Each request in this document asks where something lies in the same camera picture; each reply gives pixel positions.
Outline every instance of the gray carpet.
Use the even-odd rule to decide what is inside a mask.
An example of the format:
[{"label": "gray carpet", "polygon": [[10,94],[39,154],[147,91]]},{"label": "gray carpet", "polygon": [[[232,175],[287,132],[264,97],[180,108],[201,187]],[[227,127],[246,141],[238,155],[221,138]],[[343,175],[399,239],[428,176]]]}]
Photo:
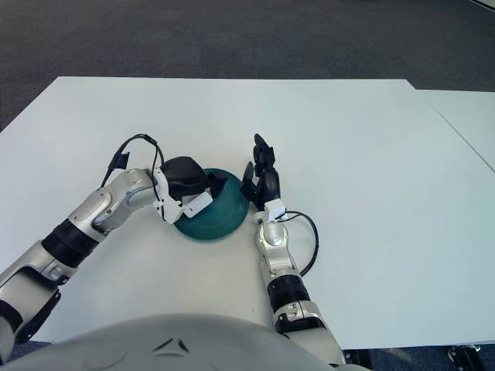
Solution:
[{"label": "gray carpet", "polygon": [[469,0],[0,0],[0,130],[58,76],[405,78],[495,90]]}]

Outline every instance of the green bowl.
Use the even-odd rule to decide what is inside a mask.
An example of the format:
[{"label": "green bowl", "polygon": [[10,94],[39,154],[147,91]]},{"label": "green bowl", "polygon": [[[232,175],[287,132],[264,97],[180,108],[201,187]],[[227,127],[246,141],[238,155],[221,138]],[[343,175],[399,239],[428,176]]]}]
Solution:
[{"label": "green bowl", "polygon": [[249,202],[240,191],[241,181],[234,175],[219,168],[205,168],[204,171],[221,172],[227,177],[222,193],[193,218],[182,215],[175,226],[186,236],[196,240],[215,240],[234,232],[248,214]]}]

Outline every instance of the metal bracket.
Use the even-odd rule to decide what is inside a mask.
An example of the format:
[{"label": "metal bracket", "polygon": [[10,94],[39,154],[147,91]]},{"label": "metal bracket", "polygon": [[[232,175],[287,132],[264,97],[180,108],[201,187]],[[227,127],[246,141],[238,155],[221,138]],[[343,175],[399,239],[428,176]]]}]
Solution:
[{"label": "metal bracket", "polygon": [[461,345],[453,346],[447,354],[459,371],[485,371],[479,351],[480,347],[477,345]]},{"label": "metal bracket", "polygon": [[373,369],[370,351],[368,349],[347,349],[343,351],[343,354],[346,357],[347,363]]}]

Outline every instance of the robot forearm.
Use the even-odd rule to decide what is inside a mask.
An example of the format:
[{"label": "robot forearm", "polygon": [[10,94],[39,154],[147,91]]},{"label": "robot forearm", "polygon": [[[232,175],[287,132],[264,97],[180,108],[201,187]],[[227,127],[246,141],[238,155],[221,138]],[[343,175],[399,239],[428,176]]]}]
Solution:
[{"label": "robot forearm", "polygon": [[25,342],[60,300],[58,286],[76,273],[131,213],[155,201],[149,173],[131,169],[91,193],[67,219],[0,274],[0,364]]}]

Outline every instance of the black cable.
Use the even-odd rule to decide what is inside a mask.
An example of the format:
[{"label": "black cable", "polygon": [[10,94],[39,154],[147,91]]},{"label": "black cable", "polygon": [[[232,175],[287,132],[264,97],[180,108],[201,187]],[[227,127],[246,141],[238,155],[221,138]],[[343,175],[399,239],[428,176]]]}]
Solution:
[{"label": "black cable", "polygon": [[[160,196],[156,190],[156,184],[155,184],[155,166],[156,166],[156,160],[158,159],[158,156],[160,155],[160,161],[162,162],[162,165],[165,163],[165,159],[163,158],[163,152],[162,149],[158,146],[158,142],[150,137],[147,134],[136,134],[132,137],[130,137],[127,141],[122,143],[122,145],[118,148],[118,150],[114,153],[114,157],[112,157],[112,160],[110,161],[110,164],[108,165],[108,170],[107,173],[105,174],[105,177],[103,178],[103,182],[101,182],[100,188],[105,187],[105,183],[107,182],[108,178],[110,177],[111,173],[121,164],[118,164],[118,160],[120,159],[122,152],[124,151],[125,147],[131,142],[134,141],[135,139],[143,139],[153,145],[155,147],[155,158],[153,159],[153,166],[152,166],[152,184],[153,184],[153,192],[155,193],[156,199],[160,201]],[[162,206],[162,219],[165,221],[165,210],[163,209]]]},{"label": "black cable", "polygon": [[[285,220],[282,220],[280,218],[282,218],[282,216],[284,216],[285,214],[295,214],[294,216],[288,218],[288,219],[285,219]],[[301,277],[303,277],[306,273],[309,272],[309,270],[312,268],[312,266],[315,264],[315,261],[316,261],[316,257],[318,256],[318,250],[319,250],[319,236],[318,236],[318,229],[316,228],[316,224],[312,221],[312,219],[307,216],[306,214],[304,213],[300,213],[299,211],[286,211],[282,216],[280,216],[279,218],[277,218],[277,221],[279,222],[288,222],[289,220],[293,220],[295,218],[297,218],[298,216],[302,216],[303,218],[305,218],[309,224],[311,225],[312,227],[312,231],[314,232],[315,234],[315,250],[312,252],[312,257],[311,257],[311,260],[309,261],[308,265],[306,265],[302,270],[301,270]]]},{"label": "black cable", "polygon": [[158,149],[155,151],[155,158],[153,159],[153,166],[152,166],[152,184],[153,184],[153,191],[155,192],[156,199],[159,201],[160,197],[158,196],[158,192],[156,192],[156,184],[155,184],[155,165],[156,165],[156,159],[158,158]]},{"label": "black cable", "polygon": [[136,135],[130,137],[124,143],[122,143],[122,145],[115,152],[114,157],[112,158],[112,160],[110,161],[110,164],[108,165],[107,173],[105,174],[105,177],[103,178],[103,182],[101,182],[100,188],[105,187],[105,183],[107,182],[111,173],[116,169],[117,161],[120,158],[120,156],[122,155],[122,152],[124,151],[125,147],[131,141],[134,141],[135,139],[143,139],[143,140],[147,141],[148,143],[150,143],[151,145],[153,145],[156,148],[157,154],[160,155],[160,160],[162,161],[162,165],[165,163],[165,159],[163,158],[162,149],[158,146],[158,142],[147,134],[136,134]]}]

